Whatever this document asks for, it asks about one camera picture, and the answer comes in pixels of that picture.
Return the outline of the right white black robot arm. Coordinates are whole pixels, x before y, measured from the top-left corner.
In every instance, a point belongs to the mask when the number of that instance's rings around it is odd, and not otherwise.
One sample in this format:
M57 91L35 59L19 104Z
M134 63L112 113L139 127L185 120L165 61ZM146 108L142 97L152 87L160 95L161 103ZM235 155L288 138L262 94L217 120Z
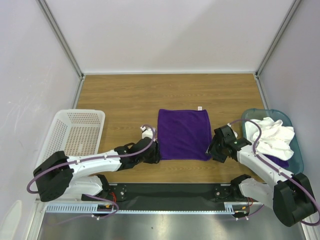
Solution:
M232 128L224 125L214 130L207 149L212 159L220 163L232 158L251 169L264 182L248 175L231 181L230 195L236 201L252 198L273 210L278 220L291 227L320 211L320 206L306 175L294 174L258 153L255 144L246 138L236 138Z

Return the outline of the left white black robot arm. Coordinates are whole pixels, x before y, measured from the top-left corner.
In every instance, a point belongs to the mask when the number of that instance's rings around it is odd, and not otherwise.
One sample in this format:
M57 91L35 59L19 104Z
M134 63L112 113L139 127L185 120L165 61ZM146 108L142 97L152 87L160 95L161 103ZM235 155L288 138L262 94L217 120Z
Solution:
M89 201L92 197L105 200L111 188L103 172L159 161L158 142L145 137L97 156L66 156L64 151L56 151L33 171L33 176L42 202L71 198Z

